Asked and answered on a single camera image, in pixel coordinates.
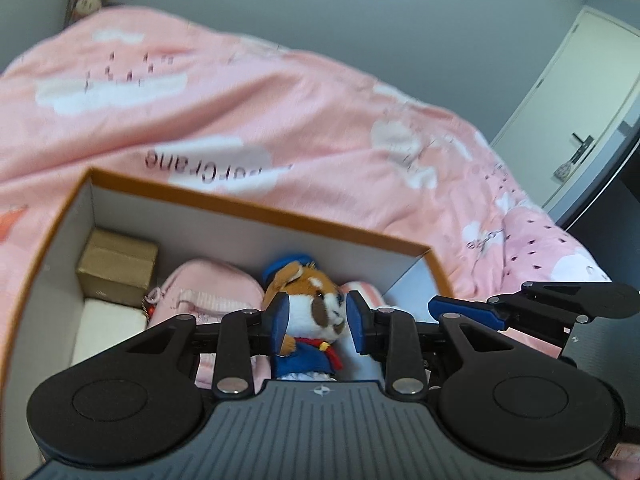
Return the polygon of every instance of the white door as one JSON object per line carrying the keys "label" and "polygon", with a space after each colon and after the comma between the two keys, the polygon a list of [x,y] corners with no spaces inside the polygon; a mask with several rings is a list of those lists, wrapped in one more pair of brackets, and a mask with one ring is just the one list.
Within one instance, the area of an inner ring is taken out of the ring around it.
{"label": "white door", "polygon": [[534,202],[544,206],[562,186],[554,171],[580,147],[572,133],[596,145],[639,75],[640,36],[585,10],[542,84],[493,143]]}

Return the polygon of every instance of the pink pouch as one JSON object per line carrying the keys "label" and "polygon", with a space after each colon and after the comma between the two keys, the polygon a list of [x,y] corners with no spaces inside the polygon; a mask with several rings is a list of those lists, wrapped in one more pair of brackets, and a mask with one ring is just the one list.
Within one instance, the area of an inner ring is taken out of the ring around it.
{"label": "pink pouch", "polygon": [[[222,262],[191,260],[174,270],[164,284],[153,289],[146,300],[156,309],[149,327],[177,314],[192,314],[198,324],[220,322],[229,312],[243,308],[262,310],[262,287],[251,276]],[[215,354],[200,354],[196,385],[210,388]],[[255,391],[271,378],[268,357],[252,357]]]}
{"label": "pink pouch", "polygon": [[354,290],[359,292],[362,299],[367,302],[369,308],[379,308],[381,306],[388,306],[386,301],[382,298],[379,290],[373,285],[367,282],[349,282],[340,287],[340,291],[346,296],[349,292]]}

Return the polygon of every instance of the blue hat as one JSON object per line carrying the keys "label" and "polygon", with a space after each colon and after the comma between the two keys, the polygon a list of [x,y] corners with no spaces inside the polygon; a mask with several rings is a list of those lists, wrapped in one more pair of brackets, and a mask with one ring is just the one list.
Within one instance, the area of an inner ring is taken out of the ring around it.
{"label": "blue hat", "polygon": [[316,263],[316,261],[308,254],[290,254],[289,256],[284,256],[284,258],[273,262],[262,273],[262,284],[264,285],[264,288],[267,288],[269,286],[269,284],[275,278],[276,273],[281,268],[285,267],[291,262],[300,262],[300,265],[302,266],[309,266]]}

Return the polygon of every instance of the bed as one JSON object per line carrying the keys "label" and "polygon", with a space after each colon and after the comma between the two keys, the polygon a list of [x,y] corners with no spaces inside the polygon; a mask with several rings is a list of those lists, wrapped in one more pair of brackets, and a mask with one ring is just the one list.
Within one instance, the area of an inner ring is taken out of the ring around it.
{"label": "bed", "polygon": [[3,379],[34,257],[90,166],[431,246],[457,298],[608,280],[455,113],[156,10],[104,9],[15,59],[0,150]]}

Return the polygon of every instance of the cardboard box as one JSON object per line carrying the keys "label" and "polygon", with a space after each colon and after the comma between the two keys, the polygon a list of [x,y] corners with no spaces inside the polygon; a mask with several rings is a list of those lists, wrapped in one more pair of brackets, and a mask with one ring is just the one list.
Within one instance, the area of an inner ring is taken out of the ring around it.
{"label": "cardboard box", "polygon": [[76,270],[84,296],[142,308],[157,256],[156,244],[94,229]]}
{"label": "cardboard box", "polygon": [[[2,396],[3,480],[25,478],[40,465],[26,405],[44,379],[71,364],[84,308],[76,266],[95,228],[156,241],[162,247],[156,261],[159,283],[192,258],[224,260],[258,278],[275,259],[306,253],[335,283],[372,283],[388,304],[418,320],[433,320],[427,304],[434,295],[451,295],[427,246],[234,198],[89,170],[54,223],[39,270],[26,284]],[[345,345],[353,349],[351,340]]]}

